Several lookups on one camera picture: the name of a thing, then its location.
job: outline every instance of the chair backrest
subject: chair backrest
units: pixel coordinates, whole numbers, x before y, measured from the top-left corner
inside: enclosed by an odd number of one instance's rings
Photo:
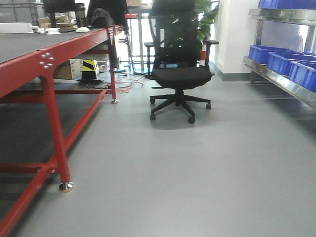
[[[197,65],[195,0],[154,0],[149,24],[155,46],[154,68]]]

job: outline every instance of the black backpack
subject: black backpack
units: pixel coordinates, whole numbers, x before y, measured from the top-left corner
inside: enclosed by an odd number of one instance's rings
[[[102,8],[97,8],[93,11],[91,26],[93,28],[106,28],[114,25],[114,21],[110,13]]]

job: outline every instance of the red metal table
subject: red metal table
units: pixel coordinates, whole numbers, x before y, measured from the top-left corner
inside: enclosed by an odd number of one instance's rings
[[[89,53],[95,46],[111,39],[118,26],[97,29],[88,33],[64,33],[55,36],[41,34],[0,35],[0,103],[45,103],[54,145],[54,155],[45,163],[1,163],[2,173],[34,173],[35,176],[10,211],[0,222],[0,237],[7,236],[17,223],[32,198],[51,173],[60,175],[59,189],[72,190],[66,156],[67,149],[95,112],[105,94],[112,94],[116,102],[114,70],[110,68],[111,89],[55,91],[53,73],[56,66],[82,53]],[[94,54],[109,53],[93,50]],[[42,91],[19,91],[21,86],[40,78]],[[89,109],[80,118],[66,138],[63,137],[56,93],[98,94]]]

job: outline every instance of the black jacket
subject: black jacket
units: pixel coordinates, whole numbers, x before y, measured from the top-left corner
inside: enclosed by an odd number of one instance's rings
[[[102,8],[109,11],[111,17],[114,20],[114,24],[124,26],[125,30],[128,30],[125,14],[128,13],[128,7],[126,0],[90,0],[87,19],[91,24],[93,11],[97,8]]]

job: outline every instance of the wall skirting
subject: wall skirting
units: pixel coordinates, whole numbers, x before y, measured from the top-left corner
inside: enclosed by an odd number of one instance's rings
[[[250,73],[222,73],[213,62],[209,66],[222,81],[250,81]]]

